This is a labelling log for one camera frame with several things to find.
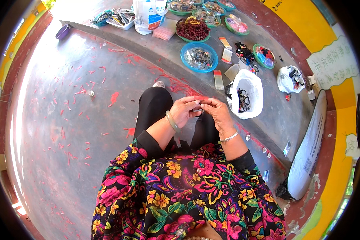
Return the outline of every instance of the woman's left hand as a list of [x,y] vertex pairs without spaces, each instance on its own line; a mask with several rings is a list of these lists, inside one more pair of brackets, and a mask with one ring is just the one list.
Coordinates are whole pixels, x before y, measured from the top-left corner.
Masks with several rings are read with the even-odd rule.
[[199,116],[200,112],[190,112],[192,109],[201,109],[200,100],[195,100],[195,97],[184,97],[176,100],[173,103],[170,113],[173,120],[179,128],[182,128],[187,123],[188,119]]

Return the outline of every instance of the shoe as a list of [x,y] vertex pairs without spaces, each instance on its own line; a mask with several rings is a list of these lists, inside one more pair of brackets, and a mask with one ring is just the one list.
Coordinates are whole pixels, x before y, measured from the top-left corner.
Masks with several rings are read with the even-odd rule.
[[162,81],[157,81],[152,87],[165,88],[165,84]]

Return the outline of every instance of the woman's right hand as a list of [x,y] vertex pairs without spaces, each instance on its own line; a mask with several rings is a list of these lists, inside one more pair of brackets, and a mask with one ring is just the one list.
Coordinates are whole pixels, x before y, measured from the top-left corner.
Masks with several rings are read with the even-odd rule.
[[233,120],[225,103],[215,98],[202,99],[200,103],[201,108],[213,117],[221,139],[235,134],[236,129],[233,126]]

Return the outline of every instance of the purple bowl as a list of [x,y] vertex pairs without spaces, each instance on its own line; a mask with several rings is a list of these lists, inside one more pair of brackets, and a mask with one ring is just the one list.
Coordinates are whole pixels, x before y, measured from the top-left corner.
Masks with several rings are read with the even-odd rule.
[[69,33],[69,26],[68,24],[64,25],[56,34],[56,38],[58,40],[62,40],[67,34]]

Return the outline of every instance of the hand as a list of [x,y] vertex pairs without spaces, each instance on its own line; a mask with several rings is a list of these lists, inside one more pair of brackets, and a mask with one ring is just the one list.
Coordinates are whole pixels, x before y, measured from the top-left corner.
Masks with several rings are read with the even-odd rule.
[[225,139],[235,134],[236,129],[233,126],[233,120],[225,103],[222,103],[215,98],[208,98],[201,100],[200,107],[213,117],[215,127],[217,131],[219,131],[221,139]]
[[199,116],[201,112],[190,112],[194,108],[200,109],[200,100],[195,100],[195,97],[184,97],[176,100],[169,111],[173,120],[179,128],[182,128],[187,123],[188,119]]

